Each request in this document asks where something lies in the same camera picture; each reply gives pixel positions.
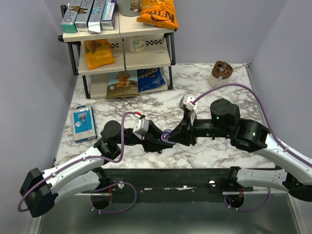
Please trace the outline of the blue-purple earbud charging case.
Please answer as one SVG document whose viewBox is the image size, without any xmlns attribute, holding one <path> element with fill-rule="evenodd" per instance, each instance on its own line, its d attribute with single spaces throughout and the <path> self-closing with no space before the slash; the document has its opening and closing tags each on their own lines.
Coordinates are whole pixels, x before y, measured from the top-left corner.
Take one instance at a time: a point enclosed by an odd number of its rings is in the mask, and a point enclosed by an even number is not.
<svg viewBox="0 0 312 234">
<path fill-rule="evenodd" d="M 176 142 L 169 141 L 169 134 L 172 132 L 171 129 L 166 129 L 161 135 L 161 140 L 164 141 L 165 143 L 171 144 L 171 145 L 176 145 Z"/>
</svg>

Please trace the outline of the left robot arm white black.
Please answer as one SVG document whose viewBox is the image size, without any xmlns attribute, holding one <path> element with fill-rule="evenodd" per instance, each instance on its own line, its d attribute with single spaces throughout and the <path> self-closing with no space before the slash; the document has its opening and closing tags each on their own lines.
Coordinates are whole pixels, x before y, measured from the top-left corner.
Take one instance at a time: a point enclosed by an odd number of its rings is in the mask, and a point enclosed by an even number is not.
<svg viewBox="0 0 312 234">
<path fill-rule="evenodd" d="M 101 138 L 84 153 L 50 169 L 29 171 L 19 191 L 18 211 L 29 212 L 36 218 L 67 196 L 87 191 L 104 192 L 111 185 L 104 178 L 103 165 L 120 163 L 125 146 L 142 145 L 148 153 L 170 149 L 175 145 L 168 141 L 170 132 L 160 130 L 145 118 L 135 120 L 133 128 L 125 128 L 123 121 L 107 122 Z"/>
</svg>

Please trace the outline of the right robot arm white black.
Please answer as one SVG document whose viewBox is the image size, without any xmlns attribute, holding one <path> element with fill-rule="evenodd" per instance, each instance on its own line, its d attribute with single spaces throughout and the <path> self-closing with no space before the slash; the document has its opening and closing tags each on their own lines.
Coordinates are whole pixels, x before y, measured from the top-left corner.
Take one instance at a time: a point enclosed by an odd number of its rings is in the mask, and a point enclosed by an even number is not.
<svg viewBox="0 0 312 234">
<path fill-rule="evenodd" d="M 189 110 L 168 135 L 168 140 L 185 146 L 195 145 L 199 137 L 223 137 L 235 148 L 262 156 L 277 165 L 274 169 L 232 168 L 224 185 L 230 191 L 248 187 L 274 188 L 310 202 L 312 200 L 311 161 L 298 158 L 276 142 L 261 123 L 240 117 L 239 107 L 221 98 L 210 105 L 211 119 L 192 118 Z"/>
</svg>

